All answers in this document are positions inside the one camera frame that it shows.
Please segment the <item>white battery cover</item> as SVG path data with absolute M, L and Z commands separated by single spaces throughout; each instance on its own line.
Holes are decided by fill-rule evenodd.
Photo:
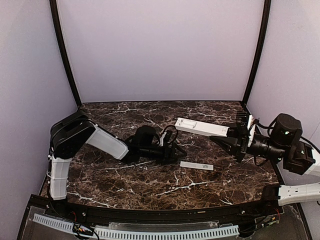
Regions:
M 195 162 L 187 162 L 187 161 L 181 161 L 180 167 L 190 168 L 190 169 L 198 169 L 198 170 L 206 170 L 206 171 L 213 171 L 214 170 L 214 166 L 212 164 L 195 163 Z

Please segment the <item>white remote control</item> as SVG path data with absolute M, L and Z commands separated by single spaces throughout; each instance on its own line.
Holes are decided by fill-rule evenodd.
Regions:
M 175 122 L 175 128 L 179 131 L 198 134 L 202 136 L 227 137 L 228 126 L 212 124 L 197 120 L 191 120 L 179 117 Z

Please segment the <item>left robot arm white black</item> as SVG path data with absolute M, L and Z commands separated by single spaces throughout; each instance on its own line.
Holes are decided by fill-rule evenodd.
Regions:
M 187 156 L 176 142 L 168 125 L 162 134 L 156 129 L 143 125 L 134 135 L 122 140 L 108 132 L 83 111 L 76 111 L 55 123 L 50 129 L 49 195 L 55 201 L 67 198 L 67 180 L 72 159 L 83 147 L 91 145 L 117 159 L 129 164 L 140 158 L 156 160 L 160 165 L 177 162 Z

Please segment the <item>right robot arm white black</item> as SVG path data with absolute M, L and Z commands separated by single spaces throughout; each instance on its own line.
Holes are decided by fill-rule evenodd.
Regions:
M 320 174 L 320 150 L 302 136 L 301 121 L 280 113 L 268 126 L 245 112 L 238 112 L 235 123 L 227 127 L 225 136 L 210 136 L 210 140 L 240 163 L 245 155 L 263 158 L 262 167 L 282 162 L 283 168 L 298 175 Z M 320 184 L 274 184 L 263 188 L 262 202 L 278 206 L 294 203 L 319 202 Z

